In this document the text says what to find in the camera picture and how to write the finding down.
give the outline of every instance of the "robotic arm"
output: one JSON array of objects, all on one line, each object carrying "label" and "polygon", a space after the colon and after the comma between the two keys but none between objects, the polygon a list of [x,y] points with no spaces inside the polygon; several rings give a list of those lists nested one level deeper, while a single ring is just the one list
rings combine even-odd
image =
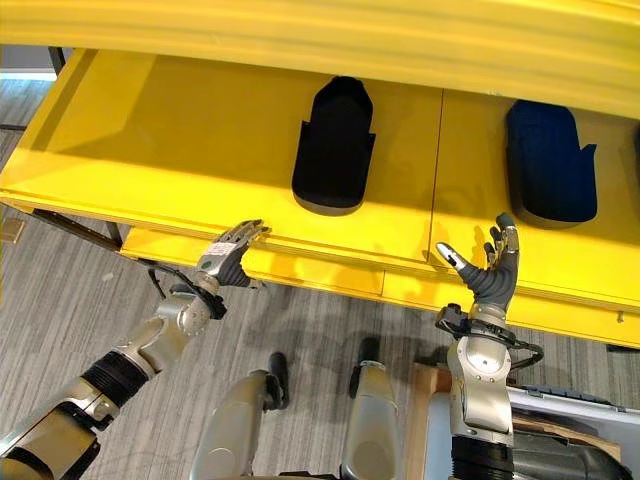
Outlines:
[{"label": "robotic arm", "polygon": [[253,220],[225,232],[198,262],[194,281],[142,261],[178,276],[181,283],[124,342],[0,440],[0,478],[57,480],[82,475],[100,450],[97,433],[142,385],[180,358],[211,318],[222,318],[226,309],[217,295],[219,287],[257,286],[240,260],[250,242],[267,230],[261,220]]},{"label": "robotic arm", "polygon": [[[507,375],[542,359],[542,349],[516,340],[506,329],[506,312],[518,277],[518,232],[511,217],[496,218],[494,244],[486,243],[488,269],[470,264],[446,243],[438,252],[474,294],[465,314],[449,304],[436,326],[455,339],[447,354],[452,374],[451,435],[453,476],[465,479],[513,478],[513,424]],[[528,349],[533,356],[512,364],[508,348]]]}]

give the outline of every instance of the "yellow shelf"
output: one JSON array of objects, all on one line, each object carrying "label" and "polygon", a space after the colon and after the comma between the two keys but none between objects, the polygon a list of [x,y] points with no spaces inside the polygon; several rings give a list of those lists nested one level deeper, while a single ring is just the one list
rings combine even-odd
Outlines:
[{"label": "yellow shelf", "polygon": [[[509,205],[505,117],[512,104],[509,99],[445,92],[432,265],[442,265],[434,254],[437,241],[455,245],[476,264],[484,262],[482,245],[489,227],[496,212]],[[602,306],[626,305],[623,309],[640,313],[640,275],[631,267],[640,266],[640,181],[633,144],[638,122],[582,110],[573,113],[580,144],[597,144],[598,213],[589,222],[561,230],[519,222],[518,285],[522,291]]]},{"label": "yellow shelf", "polygon": [[0,43],[348,74],[640,118],[638,0],[0,0],[0,12]]},{"label": "yellow shelf", "polygon": [[[122,254],[194,266],[210,240],[133,228]],[[243,266],[263,280],[315,288],[354,297],[439,310],[455,302],[468,309],[471,293],[460,282],[427,280],[374,269],[250,249]],[[640,315],[542,299],[518,293],[507,319],[510,325],[640,347]]]},{"label": "yellow shelf", "polygon": [[[265,248],[424,265],[442,91],[368,81],[374,147],[363,205],[326,217],[291,192],[300,124],[330,77],[79,51],[0,179],[6,202],[211,237],[247,218]],[[388,228],[396,225],[401,228]]]},{"label": "yellow shelf", "polygon": [[[211,240],[143,228],[132,228],[120,253],[178,265],[195,266]],[[381,270],[356,268],[315,258],[249,249],[242,266],[252,277],[298,287],[329,290],[379,300],[384,284]]]},{"label": "yellow shelf", "polygon": [[[295,202],[290,181],[300,122],[329,78],[78,50],[0,175],[0,199],[152,230],[149,238],[134,229],[128,254],[178,263],[201,253],[191,242],[263,218],[273,233],[248,260],[263,278],[423,308],[468,302],[429,252],[449,241],[481,261],[492,218],[508,205],[504,115],[512,100],[367,81],[378,136],[365,202],[324,217]],[[564,231],[519,224],[511,321],[635,345],[640,277],[628,265],[640,265],[636,122],[575,115],[582,144],[598,144],[599,214]],[[573,317],[558,319],[565,315]]]}]

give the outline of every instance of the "cable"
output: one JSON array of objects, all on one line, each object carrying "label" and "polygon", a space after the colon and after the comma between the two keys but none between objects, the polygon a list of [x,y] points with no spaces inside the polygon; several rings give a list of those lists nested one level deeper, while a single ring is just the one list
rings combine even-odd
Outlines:
[{"label": "cable", "polygon": [[466,324],[466,326],[464,327],[458,327],[446,321],[444,318],[441,318],[436,322],[436,328],[444,330],[445,332],[453,335],[453,337],[456,339],[459,339],[461,337],[486,338],[488,340],[492,340],[504,345],[509,350],[529,350],[530,352],[533,352],[530,357],[523,360],[518,360],[517,362],[513,362],[511,364],[511,372],[535,365],[544,358],[544,350],[540,345],[536,345],[535,343],[527,343],[523,340],[518,340],[517,338],[515,338],[515,336],[513,336],[513,339],[511,340],[506,339],[505,337],[472,332],[470,330],[470,324]]},{"label": "cable", "polygon": [[184,273],[175,268],[167,267],[166,265],[161,265],[153,260],[147,260],[146,258],[139,258],[138,262],[147,267],[147,272],[149,273],[149,278],[151,278],[151,282],[153,283],[156,290],[162,298],[167,298],[166,294],[162,290],[160,286],[160,282],[156,277],[155,271],[160,270],[161,272],[168,273],[173,275],[174,277],[178,277],[183,284],[187,287],[190,293],[198,297],[209,309],[209,314],[211,318],[215,320],[220,320],[227,313],[227,309],[222,303],[222,297],[219,295],[212,295],[207,292],[205,289],[198,287],[194,284],[189,277],[187,277]]},{"label": "cable", "polygon": [[156,290],[158,291],[160,296],[163,299],[167,298],[167,296],[165,295],[164,291],[162,290],[162,287],[160,286],[160,282],[158,281],[158,277],[156,277],[156,269],[149,267],[149,268],[147,268],[147,273],[149,274],[149,278],[151,278],[151,283],[153,283],[153,286],[156,287]]}]

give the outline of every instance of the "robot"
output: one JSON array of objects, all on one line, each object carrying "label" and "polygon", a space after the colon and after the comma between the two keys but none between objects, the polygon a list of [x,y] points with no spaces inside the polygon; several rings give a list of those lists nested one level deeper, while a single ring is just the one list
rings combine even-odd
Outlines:
[{"label": "robot", "polygon": [[[440,243],[440,254],[474,293],[468,315],[460,307],[442,309],[437,326],[455,342],[448,354],[453,375],[451,432],[454,476],[512,478],[511,410],[506,377],[511,366],[507,348],[527,348],[505,328],[506,311],[518,273],[518,235],[503,214],[500,229],[491,230],[494,245],[485,250],[489,269],[464,260]],[[226,309],[221,286],[258,287],[242,269],[250,243],[268,228],[261,220],[245,221],[222,234],[198,261],[192,277],[145,261],[156,286],[155,269],[179,279],[151,318],[128,338],[73,379],[58,394],[20,422],[0,441],[0,479],[57,480],[79,478],[100,450],[97,436],[120,409],[157,374],[177,361],[187,344],[210,319]],[[377,339],[362,341],[351,376],[353,404],[344,443],[342,480],[395,480],[402,472],[397,406]],[[263,413],[289,403],[286,357],[275,352],[266,370],[236,383],[214,411],[201,438],[191,480],[252,477]],[[267,479],[325,478],[290,472]]]}]

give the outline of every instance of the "gray carpet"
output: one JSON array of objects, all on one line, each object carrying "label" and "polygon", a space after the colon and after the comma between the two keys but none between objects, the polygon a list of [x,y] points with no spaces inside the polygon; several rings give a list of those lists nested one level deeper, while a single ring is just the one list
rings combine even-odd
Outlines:
[{"label": "gray carpet", "polygon": [[[3,81],[0,122],[27,121],[47,88],[45,82]],[[16,133],[0,132],[2,165],[18,140]],[[28,218],[7,207],[3,215]],[[178,364],[125,406],[101,436],[102,452],[84,478],[187,478],[210,411],[233,381],[264,367],[276,349],[291,361],[292,403],[265,416],[255,472],[335,473],[360,339],[382,336],[401,422],[412,360],[449,343],[428,312],[279,285],[222,294],[229,308],[224,321],[212,322]],[[2,246],[0,431],[106,353],[157,302],[141,266],[29,218],[20,242]],[[517,333],[546,351],[543,363],[518,374],[520,382],[570,387],[640,408],[639,355]]]}]

